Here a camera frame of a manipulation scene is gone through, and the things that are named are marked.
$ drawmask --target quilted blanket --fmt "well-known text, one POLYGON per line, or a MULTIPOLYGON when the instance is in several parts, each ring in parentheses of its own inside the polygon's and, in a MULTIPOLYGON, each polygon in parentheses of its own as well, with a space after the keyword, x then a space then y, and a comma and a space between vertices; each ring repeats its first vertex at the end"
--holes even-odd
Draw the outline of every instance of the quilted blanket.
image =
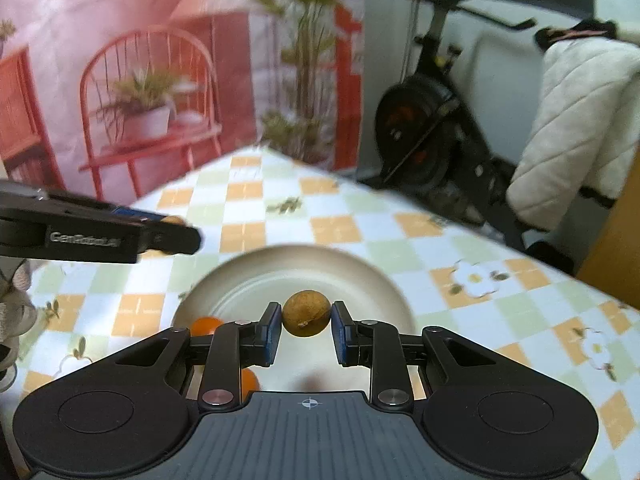
POLYGON ((542 230, 561 221, 582 186, 620 196, 640 137, 640 48, 601 38, 545 54, 540 108, 507 199, 542 230))

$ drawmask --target white glove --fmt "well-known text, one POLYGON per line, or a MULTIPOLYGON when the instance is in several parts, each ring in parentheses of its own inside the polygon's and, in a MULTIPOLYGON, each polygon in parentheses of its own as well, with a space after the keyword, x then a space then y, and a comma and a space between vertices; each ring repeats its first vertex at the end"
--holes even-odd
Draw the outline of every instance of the white glove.
POLYGON ((18 336, 27 332, 36 322, 38 311, 26 294, 31 286, 28 262, 18 262, 7 281, 7 274, 15 269, 13 258, 0 256, 0 392, 9 389, 15 381, 18 358, 18 336))

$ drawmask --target black exercise bike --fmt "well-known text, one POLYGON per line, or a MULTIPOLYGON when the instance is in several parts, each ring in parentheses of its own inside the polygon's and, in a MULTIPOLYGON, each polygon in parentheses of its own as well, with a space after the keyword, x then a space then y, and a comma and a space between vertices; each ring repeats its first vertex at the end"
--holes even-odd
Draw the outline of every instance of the black exercise bike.
MULTIPOLYGON (((412 0, 402 82, 385 93, 376 112, 376 142, 383 169, 374 186, 393 185, 424 193, 453 183, 482 219, 504 235, 508 246, 523 251, 522 234, 528 228, 506 203, 511 175, 494 159, 480 127, 449 77, 462 50, 450 46, 444 58, 438 56, 438 51, 450 12, 464 12, 513 32, 529 30, 537 22, 530 19, 507 23, 463 7, 462 1, 412 0), (429 31, 417 36, 418 6, 422 1, 433 4, 433 19, 429 31), (406 77, 413 43, 420 44, 422 49, 415 73, 406 77)), ((450 216, 433 205, 430 208, 450 216)))

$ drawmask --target plate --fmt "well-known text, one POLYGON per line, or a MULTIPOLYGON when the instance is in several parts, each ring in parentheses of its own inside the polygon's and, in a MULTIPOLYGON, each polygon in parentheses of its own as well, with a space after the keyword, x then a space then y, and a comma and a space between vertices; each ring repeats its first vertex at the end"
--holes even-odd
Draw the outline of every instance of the plate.
MULTIPOLYGON (((300 290, 317 290, 331 303, 343 301, 354 320, 376 319, 395 325, 400 333, 415 333, 404 297, 379 270, 343 251, 304 245, 263 248, 217 267, 180 304, 174 326, 190 326, 203 316, 257 321, 270 301, 284 305, 300 290)), ((267 391, 369 392, 368 368, 338 364, 330 326, 306 338, 283 328, 274 364, 252 371, 267 391)), ((200 377, 197 370, 189 398, 196 396, 200 377)))

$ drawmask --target checkered tablecloth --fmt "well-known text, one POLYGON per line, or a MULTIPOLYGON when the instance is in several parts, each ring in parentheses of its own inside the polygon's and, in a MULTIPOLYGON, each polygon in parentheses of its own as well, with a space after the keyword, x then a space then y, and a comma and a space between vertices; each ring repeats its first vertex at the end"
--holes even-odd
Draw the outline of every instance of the checkered tablecloth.
POLYGON ((167 328, 183 295, 220 263, 262 246, 316 243, 387 274, 416 327, 444 326, 582 392, 600 419, 585 473, 639 478, 640 314, 632 308, 399 196, 269 150, 220 158, 135 207, 186 218, 202 230, 202 249, 146 254, 133 266, 40 269, 30 294, 43 309, 23 338, 29 351, 3 395, 4 420, 35 388, 167 328), (45 307, 55 301, 58 316, 45 307))

